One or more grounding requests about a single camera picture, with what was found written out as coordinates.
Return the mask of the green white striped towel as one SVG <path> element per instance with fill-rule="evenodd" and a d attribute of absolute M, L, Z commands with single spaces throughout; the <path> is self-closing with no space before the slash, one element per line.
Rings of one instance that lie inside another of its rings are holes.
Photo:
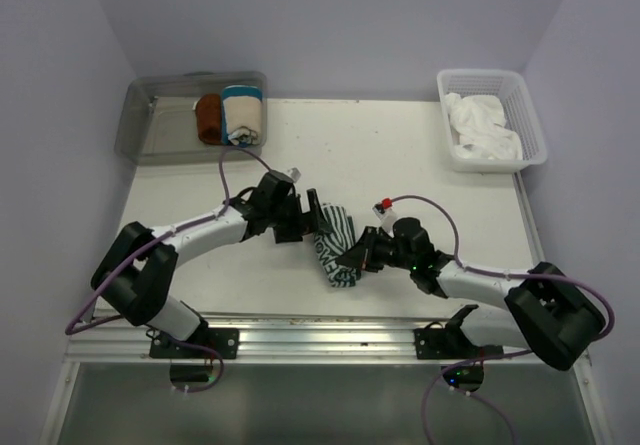
<path fill-rule="evenodd" d="M 356 244 L 353 218 L 345 207 L 330 203 L 322 205 L 322 213 L 331 226 L 331 231 L 314 235 L 318 262 L 331 287 L 355 287 L 361 278 L 361 272 L 337 263 L 337 259 Z"/>

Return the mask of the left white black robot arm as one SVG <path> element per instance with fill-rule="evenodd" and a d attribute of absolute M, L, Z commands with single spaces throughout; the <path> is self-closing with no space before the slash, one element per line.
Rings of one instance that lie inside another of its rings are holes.
<path fill-rule="evenodd" d="M 175 270 L 220 247 L 234 245 L 271 228 L 277 243 L 299 242 L 329 232 L 315 190 L 303 211 L 295 181 L 269 171 L 250 191 L 228 197 L 213 211 L 169 226 L 148 228 L 131 222 L 118 234 L 91 279 L 91 287 L 133 326 L 146 325 L 170 337 L 185 357 L 201 355 L 208 344 L 204 320 L 170 296 Z"/>

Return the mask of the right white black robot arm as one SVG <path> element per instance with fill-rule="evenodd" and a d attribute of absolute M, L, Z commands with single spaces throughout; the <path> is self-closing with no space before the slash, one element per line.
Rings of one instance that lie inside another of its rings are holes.
<path fill-rule="evenodd" d="M 418 330 L 416 339 L 438 358 L 475 358 L 511 347 L 565 371 L 606 327 L 596 305 L 551 264 L 541 262 L 516 279 L 466 270 L 435 248 L 416 218 L 396 221 L 390 232 L 366 228 L 337 262 L 367 272 L 403 269 L 427 295 L 467 300 L 440 327 Z"/>

